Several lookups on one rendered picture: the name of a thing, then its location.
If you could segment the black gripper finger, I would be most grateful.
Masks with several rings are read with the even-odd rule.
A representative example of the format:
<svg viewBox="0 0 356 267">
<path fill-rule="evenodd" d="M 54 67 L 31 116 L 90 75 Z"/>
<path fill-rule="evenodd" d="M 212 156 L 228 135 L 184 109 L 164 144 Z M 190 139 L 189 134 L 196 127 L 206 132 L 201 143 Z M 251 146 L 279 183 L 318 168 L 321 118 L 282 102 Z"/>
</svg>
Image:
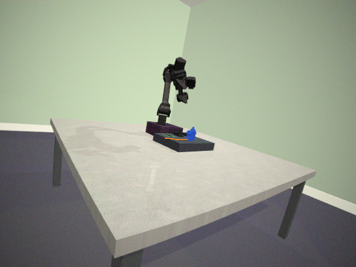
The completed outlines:
<svg viewBox="0 0 356 267">
<path fill-rule="evenodd" d="M 183 103 L 188 103 L 188 102 L 187 102 L 188 94 L 187 94 L 187 95 L 184 95 L 184 96 L 179 96 L 179 97 L 177 97 L 177 98 L 178 98 L 178 101 L 182 101 Z"/>
<path fill-rule="evenodd" d="M 187 80 L 186 74 L 175 77 L 175 82 L 184 90 L 186 89 L 186 84 L 185 84 L 186 80 Z"/>
</svg>

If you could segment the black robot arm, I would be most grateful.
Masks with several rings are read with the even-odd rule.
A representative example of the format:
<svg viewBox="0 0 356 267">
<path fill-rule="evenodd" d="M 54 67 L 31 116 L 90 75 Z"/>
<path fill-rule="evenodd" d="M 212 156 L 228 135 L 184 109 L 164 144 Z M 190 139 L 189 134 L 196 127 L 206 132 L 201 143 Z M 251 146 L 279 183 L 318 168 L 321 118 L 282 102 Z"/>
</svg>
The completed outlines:
<svg viewBox="0 0 356 267">
<path fill-rule="evenodd" d="M 186 60 L 181 57 L 178 57 L 176 58 L 174 64 L 168 64 L 168 66 L 163 71 L 162 75 L 165 84 L 164 84 L 162 103 L 158 107 L 158 111 L 157 111 L 157 115 L 159 117 L 158 117 L 158 122 L 156 124 L 158 125 L 167 126 L 165 124 L 166 119 L 167 117 L 170 117 L 170 113 L 171 113 L 170 104 L 168 103 L 168 100 L 170 94 L 170 85 L 174 77 L 173 73 L 177 70 L 184 70 L 185 64 L 186 64 Z M 195 84 L 196 84 L 196 77 L 194 76 L 187 77 L 186 88 L 188 87 L 190 90 L 193 90 L 195 88 Z M 165 115 L 160 115 L 160 114 L 165 114 Z"/>
</svg>

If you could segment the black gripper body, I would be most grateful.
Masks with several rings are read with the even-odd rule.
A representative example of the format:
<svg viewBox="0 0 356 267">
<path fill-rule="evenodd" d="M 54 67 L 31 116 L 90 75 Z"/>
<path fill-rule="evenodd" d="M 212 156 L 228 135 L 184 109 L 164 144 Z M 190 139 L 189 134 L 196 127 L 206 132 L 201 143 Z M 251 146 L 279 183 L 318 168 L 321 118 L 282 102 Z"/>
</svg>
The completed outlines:
<svg viewBox="0 0 356 267">
<path fill-rule="evenodd" d="M 184 96 L 184 95 L 187 95 L 188 93 L 187 92 L 183 92 L 183 88 L 181 88 L 176 82 L 175 82 L 175 77 L 176 76 L 180 76 L 180 75 L 184 75 L 186 74 L 186 71 L 185 70 L 177 70 L 173 73 L 173 85 L 175 86 L 175 89 L 179 91 L 179 93 L 177 93 L 177 97 L 179 96 Z"/>
</svg>

